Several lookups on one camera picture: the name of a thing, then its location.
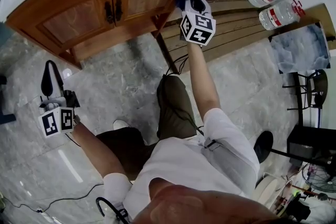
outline shoe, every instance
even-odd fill
[[[116,120],[113,123],[113,130],[118,130],[125,127],[130,127],[130,125],[126,121]]]

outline dark shorts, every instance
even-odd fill
[[[156,92],[160,106],[159,140],[196,135],[196,129],[191,124],[195,120],[190,99],[179,77],[163,78]],[[146,146],[140,131],[132,127],[105,132],[97,135],[97,138],[118,157],[129,180],[136,179],[156,145]]]

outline marble floor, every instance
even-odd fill
[[[19,50],[19,57],[11,58],[11,50]],[[81,148],[65,135],[44,139],[37,125],[40,81],[48,59],[54,60],[61,72],[67,70],[65,89],[76,92],[81,105],[76,113],[94,134],[110,130],[115,119],[123,119],[141,131],[147,144],[156,142],[159,107],[155,92],[167,70],[149,34],[86,60],[81,71],[17,34],[0,47],[0,68],[8,78],[2,87],[3,108],[17,117],[16,122],[0,125],[0,191],[14,204],[25,203],[34,209],[44,209],[58,198],[83,196],[102,182]],[[271,130],[274,148],[284,150],[298,120],[297,113],[286,108],[296,105],[296,97],[281,87],[289,79],[278,73],[268,40],[218,58],[208,66],[223,110],[251,143],[263,130]],[[202,125],[189,75],[185,73],[181,79],[191,96],[196,124]],[[261,166],[260,176],[263,171],[280,175],[287,164],[285,157],[270,155]],[[95,199],[102,194],[103,186],[98,186],[84,199],[57,202],[47,211],[48,216],[56,223],[101,224]],[[42,215],[9,203],[3,215],[12,224],[48,223]]]

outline white t-shirt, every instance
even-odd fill
[[[197,190],[246,196],[235,182],[209,163],[202,149],[205,138],[224,140],[234,149],[238,162],[252,168],[254,174],[246,180],[256,182],[259,162],[249,141],[221,109],[211,109],[205,114],[204,135],[186,140],[172,137],[159,141],[133,185],[122,174],[104,177],[105,198],[112,204],[122,203],[130,218],[134,219],[150,203],[149,184],[156,177]]]

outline person's arm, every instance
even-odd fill
[[[203,120],[210,109],[220,108],[218,93],[206,65],[202,49],[199,45],[188,42],[191,85],[198,111]]]
[[[72,135],[102,178],[112,173],[125,175],[124,168],[112,150],[96,138],[82,123],[75,127]]]

